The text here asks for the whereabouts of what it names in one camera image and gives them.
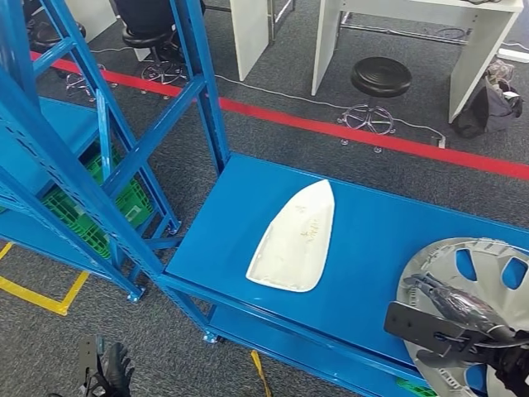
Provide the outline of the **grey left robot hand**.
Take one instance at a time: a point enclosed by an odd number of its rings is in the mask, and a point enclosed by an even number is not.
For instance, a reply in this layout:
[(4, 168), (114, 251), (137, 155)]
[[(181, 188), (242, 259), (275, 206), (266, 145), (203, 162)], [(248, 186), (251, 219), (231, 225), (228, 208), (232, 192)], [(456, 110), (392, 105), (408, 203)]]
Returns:
[(95, 373), (91, 378), (87, 396), (131, 397), (131, 376), (134, 367), (130, 367), (131, 359), (128, 348), (121, 342), (114, 343), (108, 352), (106, 368), (104, 370), (99, 357), (97, 358)]

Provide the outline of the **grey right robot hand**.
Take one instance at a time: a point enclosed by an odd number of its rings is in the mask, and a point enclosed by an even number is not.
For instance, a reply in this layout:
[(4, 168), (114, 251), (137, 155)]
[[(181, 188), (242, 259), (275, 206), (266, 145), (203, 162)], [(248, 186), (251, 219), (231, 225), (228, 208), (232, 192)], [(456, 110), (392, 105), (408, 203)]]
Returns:
[(528, 333), (511, 328), (484, 300), (430, 273), (410, 275), (404, 282), (425, 294), (442, 318), (465, 329), (457, 337), (436, 331), (436, 338), (451, 345), (448, 352), (422, 349), (417, 352), (420, 361), (432, 368), (484, 363), (495, 369), (499, 377), (528, 372)]

